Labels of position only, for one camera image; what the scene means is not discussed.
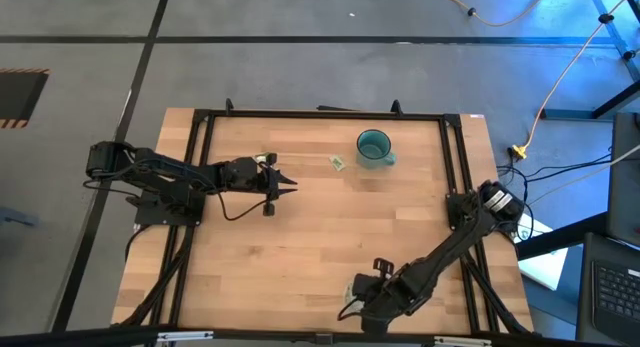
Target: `black metal frame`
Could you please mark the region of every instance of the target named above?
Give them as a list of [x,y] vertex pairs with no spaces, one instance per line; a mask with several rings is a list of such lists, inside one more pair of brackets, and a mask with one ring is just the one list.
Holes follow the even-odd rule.
[[[460,116],[457,114],[417,114],[417,113],[404,113],[397,101],[394,101],[390,112],[360,112],[360,111],[348,111],[348,110],[325,110],[325,111],[279,111],[279,110],[237,110],[233,107],[233,104],[227,99],[226,107],[224,110],[195,110],[192,119],[191,130],[189,133],[189,142],[187,143],[187,152],[185,160],[190,160],[194,153],[195,140],[197,138],[200,124],[204,121],[207,122],[207,127],[204,135],[204,142],[202,150],[200,151],[200,164],[207,162],[207,156],[211,149],[211,140],[213,136],[213,129],[216,117],[259,117],[259,118],[322,118],[322,119],[366,119],[366,120],[401,120],[401,121],[431,121],[437,122],[439,126],[439,132],[442,142],[442,151],[444,159],[444,167],[447,176],[447,182],[449,185],[449,193],[456,193],[456,178],[453,168],[453,159],[451,152],[451,145],[449,143],[448,126],[451,126],[456,138],[456,147],[458,157],[460,159],[460,168],[463,176],[463,184],[466,190],[472,189],[471,174],[469,171],[468,160],[466,156],[466,149],[464,146],[464,137],[462,134],[462,125],[460,122]],[[188,226],[185,232],[185,237],[188,238],[189,249],[187,251],[186,260],[184,265],[178,272],[175,290],[173,295],[173,303],[170,307],[169,325],[177,326],[178,317],[181,306],[182,294],[185,288],[187,266],[190,256],[190,246],[193,242],[193,235],[195,232],[195,226]],[[165,255],[163,261],[170,260],[175,249],[175,239],[177,236],[177,226],[171,226],[167,241],[165,244]],[[484,247],[476,249],[476,255],[478,259],[478,265],[480,266],[485,276],[488,275],[488,266],[486,255],[484,253]],[[476,307],[472,279],[469,271],[464,264],[461,264],[463,272],[463,282],[466,303],[468,306],[468,318],[471,326],[471,333],[475,334],[481,332],[478,320],[478,311]],[[499,327],[497,324],[497,315],[491,306],[486,303],[487,314],[489,320],[490,331],[498,332]],[[157,325],[159,323],[159,316],[161,313],[162,303],[159,302],[154,306],[152,312],[151,325]],[[216,338],[249,338],[249,339],[281,339],[281,340],[305,340],[315,341],[320,344],[325,344],[327,341],[334,343],[337,339],[340,341],[349,342],[413,342],[413,343],[429,343],[433,341],[432,335],[420,335],[420,334],[388,334],[382,337],[369,336],[358,333],[327,333],[327,332],[272,332],[272,331],[233,331],[226,337],[224,333],[220,333],[216,330]]]
[[627,0],[629,2],[629,7],[631,7],[631,11],[636,16],[638,22],[640,22],[640,6],[638,5],[638,0]]
[[[636,18],[638,18],[638,22],[640,22],[640,10],[638,8],[637,0],[627,1],[631,5],[631,9],[636,15]],[[606,14],[608,12],[602,0],[593,0],[593,3],[595,4],[598,13]],[[629,71],[629,74],[631,75],[634,83],[593,111],[544,108],[542,110],[540,118],[550,120],[612,122],[613,115],[617,111],[624,108],[624,106],[629,104],[629,102],[638,97],[639,94],[637,92],[640,90],[640,71],[635,66],[631,58],[626,57],[625,54],[629,53],[629,48],[618,33],[618,30],[614,25],[614,21],[605,24],[605,26],[607,27],[607,31],[609,32],[609,34],[616,41],[616,49],[618,50],[620,55],[623,56],[622,60],[624,61],[625,66],[627,67],[627,70]]]
[[370,343],[420,343],[424,347],[451,346],[451,345],[478,345],[478,346],[518,346],[534,347],[541,344],[549,347],[608,347],[609,345],[584,343],[579,341],[566,341],[544,338],[536,334],[504,334],[495,332],[480,332],[469,335],[448,334],[396,334],[384,336],[363,335],[361,333],[315,333],[315,332],[288,332],[288,331],[237,331],[229,329],[211,330],[197,328],[180,328],[171,325],[157,326],[120,326],[117,328],[98,328],[90,330],[70,331],[64,334],[31,334],[0,337],[0,343],[7,347],[17,346],[133,346],[140,344],[152,344],[161,342],[160,338],[167,339],[171,334],[191,333],[197,334],[203,339],[219,340],[271,340],[292,342],[309,342],[318,345],[331,345],[334,343],[370,342]]
[[607,215],[608,212],[602,212],[582,221],[558,228],[551,233],[543,233],[518,243],[516,245],[518,260],[522,261],[557,251],[561,248],[578,245],[584,241],[585,235],[589,232],[599,236],[606,236]]
[[[151,23],[149,33],[146,36],[141,35],[3,35],[0,36],[0,44],[11,43],[30,43],[30,44],[142,44],[144,46],[138,66],[136,68],[133,81],[130,88],[130,96],[125,105],[122,118],[117,126],[115,141],[123,142],[129,124],[133,116],[133,112],[137,103],[142,83],[150,62],[153,48],[156,44],[224,44],[224,43],[375,43],[375,44],[484,44],[484,45],[581,45],[586,41],[583,37],[442,37],[442,36],[158,36],[160,24],[164,17],[168,0],[159,0],[153,21]],[[604,5],[601,0],[594,0],[596,7],[601,13]],[[596,37],[592,44],[595,45],[613,45],[623,54],[626,45],[620,38],[612,23],[607,25],[611,37]],[[636,76],[640,76],[632,62],[627,62],[627,67],[635,80]],[[553,116],[557,110],[547,109],[545,111],[546,118],[556,118]],[[252,111],[238,111],[237,116],[257,116]],[[315,118],[315,115],[305,114],[305,112],[296,112],[292,117],[295,118]],[[329,118],[342,118],[339,115]],[[386,119],[389,114],[372,115],[365,113],[362,118],[369,119]],[[416,120],[420,117],[407,114],[404,118],[407,120]],[[101,184],[100,187],[108,188],[110,182]],[[78,249],[73,254],[73,265],[67,278],[65,278],[64,293],[60,300],[55,319],[52,323],[52,331],[60,332],[66,330],[67,323],[72,313],[73,304],[77,293],[80,289],[82,277],[87,266],[89,255],[95,241],[100,219],[106,205],[107,192],[96,192],[93,204],[90,206],[87,218],[81,232],[80,243]],[[167,249],[165,255],[171,255],[173,251]]]

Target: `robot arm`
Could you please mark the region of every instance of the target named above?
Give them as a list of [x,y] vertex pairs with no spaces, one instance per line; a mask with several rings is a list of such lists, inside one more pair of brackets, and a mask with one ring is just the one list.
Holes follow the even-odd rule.
[[386,333],[393,319],[412,315],[431,298],[440,273],[458,258],[467,258],[471,246],[494,230],[510,232],[517,227],[523,209],[524,203],[497,182],[485,182],[478,192],[448,196],[454,232],[429,255],[395,273],[391,262],[376,259],[379,277],[357,274],[354,278],[353,294],[364,302],[363,308],[345,316],[343,310],[338,319],[359,315],[364,332]]
[[[233,161],[193,166],[155,153],[149,148],[134,148],[127,143],[100,142],[91,147],[86,173],[93,181],[123,181],[158,196],[175,213],[186,213],[204,194],[244,192],[264,194],[265,215],[273,215],[271,203],[295,189],[280,189],[278,184],[296,182],[273,169],[277,155],[241,157]],[[149,202],[141,197],[127,201],[140,207]]]

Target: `yellow cable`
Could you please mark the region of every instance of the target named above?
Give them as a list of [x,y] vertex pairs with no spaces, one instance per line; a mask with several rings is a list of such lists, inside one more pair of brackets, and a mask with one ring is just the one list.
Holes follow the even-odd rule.
[[[458,4],[460,7],[462,7],[462,8],[464,8],[464,9],[466,9],[467,11],[469,11],[469,10],[471,9],[471,8],[469,8],[469,6],[467,6],[464,2],[462,2],[462,1],[460,1],[460,0],[449,0],[449,1],[452,1],[452,2],[454,2],[454,3],[456,3],[456,4]],[[529,12],[531,12],[531,10],[532,10],[532,9],[534,9],[534,8],[535,8],[535,6],[537,6],[537,5],[538,5],[538,3],[540,3],[540,1],[542,1],[542,0],[536,0],[534,3],[532,3],[532,4],[531,4],[531,6],[527,7],[527,9],[525,9],[525,10],[524,10],[522,13],[520,13],[518,16],[516,16],[515,18],[513,18],[513,19],[511,19],[511,20],[509,20],[509,21],[502,22],[502,23],[492,23],[492,22],[489,22],[489,21],[487,21],[487,20],[484,20],[484,19],[483,19],[483,18],[481,18],[481,17],[478,15],[478,13],[477,13],[477,12],[475,12],[475,11],[473,12],[473,16],[474,16],[475,18],[477,18],[480,22],[482,22],[482,23],[486,24],[487,26],[490,26],[490,27],[502,27],[502,26],[506,26],[506,25],[508,25],[508,24],[511,24],[511,23],[513,23],[513,22],[515,22],[515,21],[519,20],[519,19],[520,19],[520,18],[522,18],[524,15],[526,15],[526,14],[527,14],[527,13],[529,13]]]
[[[613,12],[615,12],[618,9],[618,7],[620,7],[622,5],[622,3],[624,3],[624,1],[626,1],[626,0],[620,0],[620,2],[618,2],[611,9],[611,11],[609,11],[609,13],[607,13],[607,14],[608,15],[613,14]],[[558,85],[560,84],[560,81],[562,81],[564,76],[567,74],[567,72],[569,71],[569,68],[571,68],[571,66],[573,66],[573,64],[578,60],[578,58],[582,55],[582,53],[585,51],[585,49],[587,49],[587,46],[589,45],[589,43],[591,43],[593,38],[598,34],[598,32],[600,32],[602,27],[604,27],[604,23],[600,23],[598,28],[596,28],[596,30],[593,31],[593,33],[591,34],[591,36],[589,36],[589,38],[584,43],[584,45],[582,45],[582,48],[580,48],[580,51],[578,51],[578,53],[575,55],[575,57],[573,57],[571,62],[569,62],[569,65],[564,69],[564,71],[562,71],[562,74],[560,74],[560,77],[558,77],[556,82],[553,84],[553,87],[551,88],[551,91],[549,91],[549,93],[547,94],[547,97],[544,99],[544,101],[542,102],[542,105],[540,105],[540,108],[538,109],[538,113],[536,114],[536,119],[533,121],[533,126],[531,127],[531,132],[529,133],[529,138],[527,139],[527,143],[525,143],[522,146],[513,146],[512,147],[514,149],[514,151],[520,156],[520,158],[526,158],[527,157],[527,155],[526,155],[527,147],[529,147],[529,145],[531,144],[531,141],[533,141],[533,134],[534,134],[534,132],[536,130],[536,126],[538,125],[538,120],[540,119],[540,115],[542,114],[542,110],[544,110],[545,106],[547,105],[547,102],[549,102],[549,99],[551,98],[551,95],[556,91],[556,88],[558,88]]]

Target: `wooden tabletop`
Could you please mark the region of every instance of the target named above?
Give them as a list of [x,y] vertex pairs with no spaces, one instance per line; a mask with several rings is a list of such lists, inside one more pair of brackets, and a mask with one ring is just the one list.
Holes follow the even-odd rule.
[[[182,160],[193,109],[167,110],[156,151]],[[474,185],[496,180],[486,123],[462,115]],[[355,163],[360,132],[389,135],[397,162],[365,170]],[[298,192],[275,202],[276,215],[261,209],[228,222],[217,197],[207,197],[196,229],[179,325],[211,329],[360,332],[360,319],[336,320],[356,273],[375,275],[373,259],[401,266],[427,255],[450,233],[444,196],[448,191],[436,122],[340,119],[218,117],[209,163],[263,152],[278,153],[277,168],[298,182]],[[204,126],[196,151],[201,150]],[[450,131],[458,185],[462,184],[455,139]],[[198,163],[199,152],[195,153]],[[347,168],[338,172],[329,156]],[[260,195],[225,193],[234,216]],[[128,317],[155,283],[168,228],[154,226],[131,246],[113,322]],[[485,238],[491,282],[507,308],[532,329],[513,246],[503,236]],[[168,320],[173,287],[165,297]],[[480,322],[487,329],[482,294],[476,286]],[[433,297],[413,316],[402,316],[390,333],[468,334],[460,264],[447,268]]]

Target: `gray floor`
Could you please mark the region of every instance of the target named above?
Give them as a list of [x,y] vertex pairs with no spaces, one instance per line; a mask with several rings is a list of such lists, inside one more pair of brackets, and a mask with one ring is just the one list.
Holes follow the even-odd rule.
[[[2,34],[145,35],[158,0],[0,0]],[[531,0],[464,0],[485,18],[516,15]],[[616,0],[605,0],[611,7]],[[544,0],[517,24],[491,29],[444,0],[169,0],[161,35],[588,36],[591,0]],[[637,21],[625,5],[616,23],[635,46]],[[601,36],[607,36],[603,29]],[[0,44],[0,66],[50,68],[29,126],[0,130],[0,205],[41,224],[0,229],[0,335],[41,332],[50,317],[91,193],[83,190],[89,145],[113,136],[140,45]],[[167,107],[312,109],[319,104],[387,110],[393,99],[415,112],[485,114],[496,164],[522,143],[534,114],[577,47],[488,45],[157,45],[128,132],[153,146]],[[550,107],[593,109],[631,83],[611,46],[589,48]],[[543,121],[525,172],[607,153],[607,123]],[[530,198],[580,176],[530,187]],[[606,209],[607,173],[534,206],[557,228]],[[513,190],[521,192],[519,183]],[[70,328],[107,326],[134,210],[109,197]],[[536,330],[571,331],[534,311]]]

